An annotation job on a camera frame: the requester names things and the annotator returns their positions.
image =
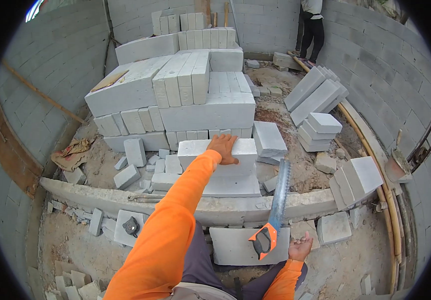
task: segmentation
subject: wooden plank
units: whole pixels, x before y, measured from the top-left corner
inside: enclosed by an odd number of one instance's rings
[[[0,164],[17,186],[33,199],[43,167],[19,140],[7,121],[1,105]]]

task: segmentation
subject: dirt ground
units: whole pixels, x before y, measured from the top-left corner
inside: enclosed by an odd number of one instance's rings
[[[292,87],[302,79],[303,73],[296,71],[280,72],[272,63],[264,62],[260,69],[249,69],[247,74],[258,86],[277,86],[283,90],[283,97],[260,97],[256,99],[255,120],[275,122],[288,148],[286,158],[292,163],[291,191],[307,193],[314,189],[329,188],[332,175],[323,173],[314,167],[315,153],[306,153],[298,141],[297,128],[291,120],[283,99]],[[358,150],[362,144],[347,123],[344,116],[334,109],[336,119],[343,124],[337,135],[340,143],[349,152],[351,158],[359,157]],[[89,117],[89,125],[81,126],[75,138],[95,139],[89,152],[88,162],[82,166],[87,176],[86,185],[99,188],[114,189],[113,177],[118,173],[114,168],[123,153],[114,153],[97,133],[93,118]],[[337,144],[331,141],[328,155],[337,158]],[[344,159],[337,158],[338,167]],[[146,168],[139,168],[142,178],[150,179],[151,173]],[[257,162],[257,177],[260,182],[275,176],[274,166]],[[131,186],[138,189],[139,180]],[[321,299],[355,299],[361,294],[361,278],[370,274],[372,287],[377,294],[388,292],[390,260],[388,238],[384,216],[368,210],[363,222],[357,229],[352,228],[349,240],[322,246],[313,250],[306,260],[308,274],[303,285],[296,291],[294,299],[298,299],[304,291],[319,295]],[[44,287],[55,288],[54,261],[61,260],[75,264],[81,272],[91,275],[92,279],[101,279],[107,285],[115,272],[123,265],[131,247],[121,247],[110,242],[104,235],[92,236],[87,226],[77,224],[64,213],[43,214],[40,231],[40,267],[43,270]],[[218,267],[216,274],[227,287],[234,287],[234,277],[239,277],[242,284],[252,278],[259,277],[269,270],[269,266],[256,267]]]

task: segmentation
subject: bamboo pole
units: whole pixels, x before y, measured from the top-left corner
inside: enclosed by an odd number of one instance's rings
[[[81,124],[84,124],[84,125],[87,124],[86,121],[84,121],[80,117],[77,117],[72,111],[68,110],[64,106],[57,103],[56,101],[52,100],[45,93],[42,93],[41,91],[39,91],[39,89],[37,87],[33,86],[29,81],[27,81],[24,77],[22,77],[16,70],[14,70],[11,66],[9,66],[5,59],[2,60],[2,63],[9,71],[11,71],[15,76],[17,76],[17,78],[19,78],[20,81],[22,81],[26,86],[28,86],[35,93],[38,93],[40,97],[44,98],[45,100],[47,100],[47,102],[49,102],[53,106],[57,107],[59,110],[65,112],[71,118],[75,119],[76,121],[80,122]]]

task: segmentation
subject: white shirt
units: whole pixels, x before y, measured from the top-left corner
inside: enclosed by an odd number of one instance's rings
[[[302,4],[302,10],[311,14],[318,14],[316,16],[312,16],[311,20],[323,19],[323,16],[320,15],[322,11],[322,0],[300,0]]]

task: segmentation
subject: hand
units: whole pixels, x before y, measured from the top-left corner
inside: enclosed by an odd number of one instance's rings
[[[309,237],[309,232],[306,231],[305,235],[300,239],[293,240],[289,244],[289,259],[303,262],[307,255],[311,253],[313,237]]]
[[[239,159],[232,157],[232,147],[237,140],[237,135],[214,134],[212,141],[207,146],[207,150],[217,151],[222,156],[221,165],[239,165]]]

